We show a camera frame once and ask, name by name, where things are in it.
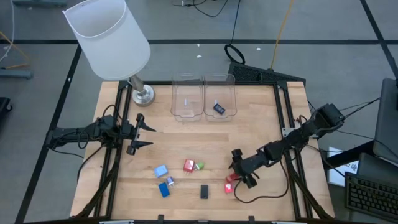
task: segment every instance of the blue block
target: blue block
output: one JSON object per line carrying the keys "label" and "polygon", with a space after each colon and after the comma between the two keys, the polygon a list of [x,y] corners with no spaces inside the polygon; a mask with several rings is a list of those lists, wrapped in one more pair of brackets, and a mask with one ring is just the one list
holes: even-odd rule
{"label": "blue block", "polygon": [[167,184],[165,182],[159,184],[159,190],[162,193],[163,197],[167,197],[167,196],[170,195],[170,192],[169,192],[169,190],[167,188]]}
{"label": "blue block", "polygon": [[155,175],[156,177],[162,177],[163,175],[167,174],[166,165],[161,165],[155,168]]}

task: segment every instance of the table lamp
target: table lamp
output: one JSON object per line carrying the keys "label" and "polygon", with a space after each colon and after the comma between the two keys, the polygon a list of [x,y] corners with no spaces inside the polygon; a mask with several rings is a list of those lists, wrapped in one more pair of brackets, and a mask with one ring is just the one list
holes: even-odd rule
{"label": "table lamp", "polygon": [[137,73],[150,47],[124,0],[87,0],[63,12],[91,69],[105,80],[129,80],[132,99],[149,106],[155,91]]}

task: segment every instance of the red block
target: red block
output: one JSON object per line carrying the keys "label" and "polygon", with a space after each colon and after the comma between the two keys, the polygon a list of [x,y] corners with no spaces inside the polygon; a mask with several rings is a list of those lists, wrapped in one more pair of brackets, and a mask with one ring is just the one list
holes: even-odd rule
{"label": "red block", "polygon": [[185,172],[193,172],[193,166],[195,162],[191,159],[186,159],[184,163],[184,171]]}
{"label": "red block", "polygon": [[232,184],[225,184],[225,193],[231,193],[234,189],[232,188]]}
{"label": "red block", "polygon": [[232,181],[238,179],[239,176],[235,173],[230,174],[229,176],[227,176],[225,179],[228,183],[231,183]]}

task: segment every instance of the clear plastic bin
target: clear plastic bin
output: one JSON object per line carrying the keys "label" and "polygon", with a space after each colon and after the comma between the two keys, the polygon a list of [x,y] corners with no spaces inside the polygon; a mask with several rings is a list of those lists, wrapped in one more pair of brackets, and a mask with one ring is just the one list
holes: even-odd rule
{"label": "clear plastic bin", "polygon": [[203,113],[203,77],[179,74],[172,77],[171,113],[177,121],[199,121]]}
{"label": "clear plastic bin", "polygon": [[[230,74],[205,75],[205,114],[208,121],[231,121],[236,115],[235,77]],[[220,114],[214,109],[225,109]]]}

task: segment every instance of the white lampshade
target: white lampshade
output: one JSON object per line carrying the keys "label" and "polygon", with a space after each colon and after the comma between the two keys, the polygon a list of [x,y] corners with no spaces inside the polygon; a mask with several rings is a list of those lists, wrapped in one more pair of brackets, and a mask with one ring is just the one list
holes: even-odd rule
{"label": "white lampshade", "polygon": [[99,77],[125,80],[148,62],[149,43],[124,0],[87,0],[63,13]]}

